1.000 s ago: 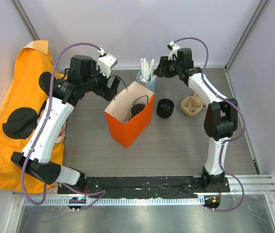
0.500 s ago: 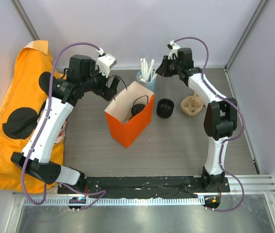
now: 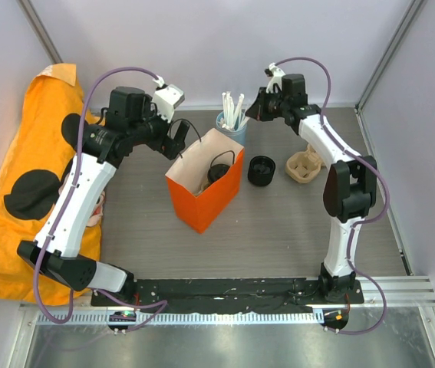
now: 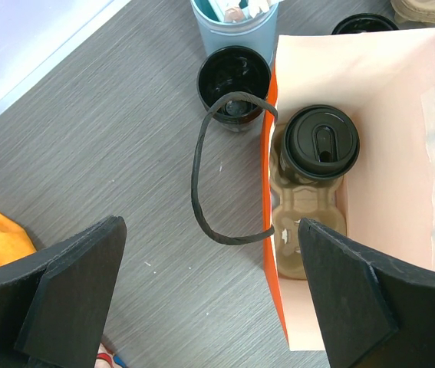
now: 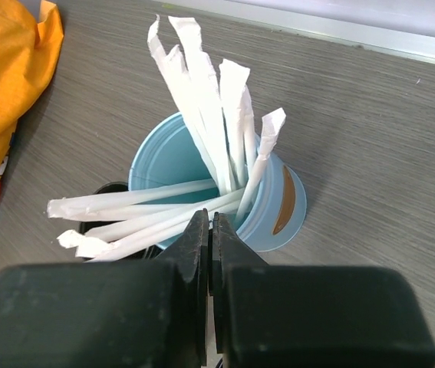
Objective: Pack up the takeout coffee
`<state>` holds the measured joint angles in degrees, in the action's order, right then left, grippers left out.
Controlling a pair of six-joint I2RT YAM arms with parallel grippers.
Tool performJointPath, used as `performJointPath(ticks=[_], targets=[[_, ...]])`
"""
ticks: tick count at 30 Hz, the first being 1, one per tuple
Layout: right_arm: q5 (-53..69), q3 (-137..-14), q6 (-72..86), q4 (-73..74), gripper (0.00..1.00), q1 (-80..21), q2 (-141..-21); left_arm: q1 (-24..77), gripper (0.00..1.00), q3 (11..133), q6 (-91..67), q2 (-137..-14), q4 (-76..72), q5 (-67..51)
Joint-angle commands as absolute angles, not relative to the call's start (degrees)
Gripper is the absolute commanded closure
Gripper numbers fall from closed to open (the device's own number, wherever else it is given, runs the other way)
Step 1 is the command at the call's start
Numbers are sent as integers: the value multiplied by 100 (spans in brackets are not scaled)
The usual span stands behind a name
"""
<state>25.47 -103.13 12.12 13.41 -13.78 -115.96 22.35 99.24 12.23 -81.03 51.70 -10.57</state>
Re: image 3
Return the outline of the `black plastic cup lid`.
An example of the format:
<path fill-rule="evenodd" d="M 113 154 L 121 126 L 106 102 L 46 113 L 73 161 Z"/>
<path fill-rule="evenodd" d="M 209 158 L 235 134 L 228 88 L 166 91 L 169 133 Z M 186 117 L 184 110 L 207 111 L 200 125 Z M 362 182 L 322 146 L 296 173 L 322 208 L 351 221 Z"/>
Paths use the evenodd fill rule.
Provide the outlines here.
<path fill-rule="evenodd" d="M 213 164 L 207 172 L 207 179 L 210 184 L 221 179 L 229 171 L 230 166 L 224 163 Z"/>

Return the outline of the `orange paper bag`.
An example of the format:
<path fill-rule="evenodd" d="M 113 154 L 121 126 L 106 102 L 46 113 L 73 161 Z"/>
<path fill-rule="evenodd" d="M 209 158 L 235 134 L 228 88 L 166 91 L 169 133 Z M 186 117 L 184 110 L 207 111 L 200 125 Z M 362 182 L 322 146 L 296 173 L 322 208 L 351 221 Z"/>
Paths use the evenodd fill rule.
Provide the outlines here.
<path fill-rule="evenodd" d="M 166 172 L 176 216 L 204 233 L 238 193 L 244 153 L 216 128 L 192 143 Z"/>

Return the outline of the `brown pulp cup carrier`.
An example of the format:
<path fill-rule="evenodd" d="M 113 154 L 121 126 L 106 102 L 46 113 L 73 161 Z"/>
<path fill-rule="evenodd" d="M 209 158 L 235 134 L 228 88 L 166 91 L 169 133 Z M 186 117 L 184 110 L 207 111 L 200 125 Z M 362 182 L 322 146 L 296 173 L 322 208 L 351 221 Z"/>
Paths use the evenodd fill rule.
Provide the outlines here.
<path fill-rule="evenodd" d="M 285 172 L 300 184 L 310 183 L 325 167 L 324 161 L 312 145 L 307 145 L 306 151 L 292 155 L 285 164 Z"/>

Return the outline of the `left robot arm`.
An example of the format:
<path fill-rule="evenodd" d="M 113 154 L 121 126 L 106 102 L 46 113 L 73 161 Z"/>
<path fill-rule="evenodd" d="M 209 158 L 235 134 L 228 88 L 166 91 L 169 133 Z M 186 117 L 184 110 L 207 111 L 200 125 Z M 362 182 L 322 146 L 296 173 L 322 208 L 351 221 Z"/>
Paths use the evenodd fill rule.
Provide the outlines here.
<path fill-rule="evenodd" d="M 133 301 L 133 274 L 81 255 L 81 240 L 106 185 L 135 146 L 146 145 L 167 159 L 184 150 L 190 124 L 181 123 L 174 136 L 169 134 L 183 100 L 184 92 L 172 84 L 153 95 L 134 87 L 113 89 L 104 124 L 84 127 L 82 152 L 74 156 L 47 223 L 34 240 L 20 243 L 18 255 L 40 274 L 74 291 L 105 290 L 120 306 Z"/>

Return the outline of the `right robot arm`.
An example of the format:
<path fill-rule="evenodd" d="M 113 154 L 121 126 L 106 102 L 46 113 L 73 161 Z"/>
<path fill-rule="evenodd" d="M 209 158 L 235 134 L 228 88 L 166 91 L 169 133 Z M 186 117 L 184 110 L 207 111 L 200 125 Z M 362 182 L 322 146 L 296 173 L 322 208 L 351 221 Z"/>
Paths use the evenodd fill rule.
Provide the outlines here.
<path fill-rule="evenodd" d="M 318 293 L 334 303 L 354 289 L 354 255 L 361 229 L 377 199 L 377 178 L 371 156 L 348 152 L 348 145 L 321 115 L 321 108 L 308 102 L 305 77 L 268 68 L 266 86 L 246 116 L 257 121 L 282 118 L 296 135 L 305 140 L 328 168 L 323 204 L 331 218 L 328 252 L 321 263 Z"/>

